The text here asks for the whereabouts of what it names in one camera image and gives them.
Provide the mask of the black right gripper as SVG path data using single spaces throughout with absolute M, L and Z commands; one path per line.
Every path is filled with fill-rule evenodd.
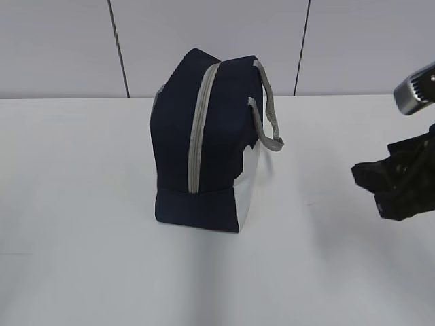
M 383 219 L 403 221 L 433 211 L 434 125 L 427 133 L 389 144 L 387 149 L 395 159 L 351 168 L 356 185 L 374 194 Z

